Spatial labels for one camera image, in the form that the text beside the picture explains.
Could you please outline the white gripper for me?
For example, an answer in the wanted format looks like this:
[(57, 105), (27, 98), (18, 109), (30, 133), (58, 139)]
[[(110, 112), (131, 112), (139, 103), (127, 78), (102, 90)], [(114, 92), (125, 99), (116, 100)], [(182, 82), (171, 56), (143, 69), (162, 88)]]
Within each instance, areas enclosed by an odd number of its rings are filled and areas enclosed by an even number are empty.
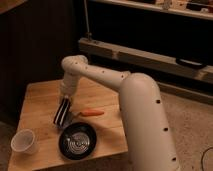
[(60, 99), (68, 99), (69, 101), (72, 101), (76, 91), (76, 82), (65, 83), (64, 81), (62, 81), (60, 83)]

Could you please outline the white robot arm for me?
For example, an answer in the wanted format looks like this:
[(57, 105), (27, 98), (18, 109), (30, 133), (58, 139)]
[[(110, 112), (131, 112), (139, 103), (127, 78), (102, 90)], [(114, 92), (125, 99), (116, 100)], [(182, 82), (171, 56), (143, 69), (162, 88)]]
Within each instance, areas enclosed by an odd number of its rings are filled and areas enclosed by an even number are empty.
[(74, 96), (82, 76), (118, 93), (133, 171), (181, 171), (160, 90), (152, 77), (90, 65), (83, 55), (68, 56), (61, 65), (63, 97)]

